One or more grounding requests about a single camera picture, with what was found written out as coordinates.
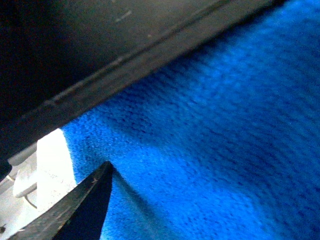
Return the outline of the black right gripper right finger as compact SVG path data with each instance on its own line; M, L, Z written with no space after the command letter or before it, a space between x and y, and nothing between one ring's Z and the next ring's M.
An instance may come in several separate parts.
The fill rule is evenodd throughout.
M49 210L10 236L11 240L98 240L112 192L107 161Z

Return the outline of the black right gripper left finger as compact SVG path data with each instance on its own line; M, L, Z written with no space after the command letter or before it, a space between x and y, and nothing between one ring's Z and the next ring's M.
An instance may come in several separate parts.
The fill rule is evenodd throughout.
M0 158L272 0L3 0Z

